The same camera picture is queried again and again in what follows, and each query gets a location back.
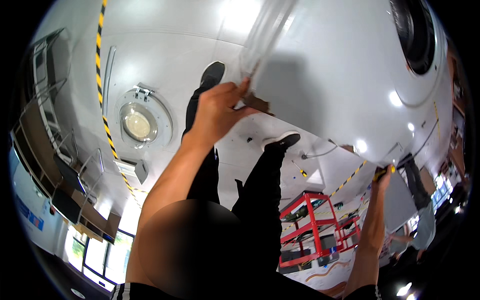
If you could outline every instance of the gray shirt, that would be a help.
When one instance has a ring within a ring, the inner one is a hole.
[[[415,249],[427,249],[435,237],[435,215],[433,214],[433,202],[430,201],[427,207],[419,210],[419,222],[417,224],[417,235],[413,238],[411,245]]]

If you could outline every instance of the floor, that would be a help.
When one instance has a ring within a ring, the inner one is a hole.
[[[180,146],[186,107],[199,85],[204,68],[212,61],[223,61],[227,66],[224,81],[238,82],[240,51],[245,46],[264,1],[108,2],[103,20],[100,57],[103,77],[108,50],[111,46],[116,47],[108,96],[107,118],[111,136],[119,156],[142,159],[149,170],[143,184],[136,178],[128,177],[134,188],[149,191]],[[81,159],[88,157],[96,148],[101,149],[105,174],[94,190],[98,198],[96,209],[103,216],[108,216],[109,212],[121,215],[120,228],[134,233],[140,209],[113,161],[97,98],[95,46],[101,5],[101,0],[57,1],[45,16],[34,40],[65,27],[53,49],[56,73],[68,78],[58,96],[62,101],[56,104],[59,122],[64,128],[74,128]],[[152,87],[156,95],[165,100],[164,104],[173,118],[173,137],[163,149],[134,149],[122,142],[113,113],[115,103],[124,92],[139,83]],[[448,107],[439,105],[441,116],[448,116],[448,112]],[[363,163],[362,158],[340,147],[325,156],[301,160],[302,153],[323,154],[335,145],[275,117],[255,114],[241,120],[216,144],[220,157],[218,193],[223,206],[231,209],[234,205],[238,197],[235,179],[247,179],[262,153],[262,139],[288,130],[298,130],[301,140],[288,150],[281,169],[280,207],[303,190],[331,194]],[[424,138],[413,149],[421,148],[430,130],[430,125],[422,129],[419,134]],[[442,136],[438,138],[447,140],[449,128],[442,128],[441,132]],[[443,142],[440,144],[444,146],[438,147],[438,138],[435,132],[429,138],[416,158],[419,166],[425,164],[432,171],[438,169],[448,147]],[[292,160],[309,174],[308,177],[301,176]],[[356,176],[332,196],[332,202],[348,204],[363,193],[374,169],[375,165],[367,162]],[[88,167],[87,182],[97,174],[98,166],[92,164]],[[143,192],[135,192],[135,195],[140,204],[146,197]]]

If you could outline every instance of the metal bracket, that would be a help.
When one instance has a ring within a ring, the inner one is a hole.
[[[135,99],[138,99],[138,93],[144,93],[144,101],[147,102],[148,95],[153,94],[154,91],[134,85],[133,88],[136,88],[135,90]]]

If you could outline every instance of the white sole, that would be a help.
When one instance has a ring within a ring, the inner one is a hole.
[[[221,60],[215,60],[215,61],[209,63],[208,66],[206,66],[205,69],[204,69],[204,71],[202,72],[202,75],[203,75],[203,73],[205,73],[205,71],[208,69],[208,67],[210,67],[211,65],[213,65],[213,64],[216,63],[216,62],[221,62],[221,63],[223,63],[223,65],[224,65],[224,67],[225,67],[225,69],[223,70],[222,79],[220,79],[220,82],[222,82],[223,78],[225,77],[225,74],[227,73],[227,64],[225,64],[225,63],[224,63],[223,61],[221,61]]]
[[[284,138],[286,138],[287,136],[292,135],[292,134],[300,134],[300,133],[298,131],[295,131],[295,130],[290,130],[290,131],[287,131],[286,133],[282,134],[279,137],[271,137],[271,138],[268,138],[268,139],[264,139],[262,141],[262,151],[265,151],[265,146],[267,146],[268,144],[281,141]]]

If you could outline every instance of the person in gray shirt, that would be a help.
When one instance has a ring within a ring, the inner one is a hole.
[[[419,221],[417,224],[417,232],[411,236],[390,235],[392,240],[399,242],[408,242],[419,252],[417,254],[417,262],[421,261],[421,257],[425,250],[432,242],[436,233],[435,214],[433,213],[433,202],[430,195],[423,187],[420,179],[420,171],[415,165],[414,159],[411,155],[407,156],[409,159],[405,163],[405,172],[407,174],[408,188],[412,193],[415,206],[419,214]]]

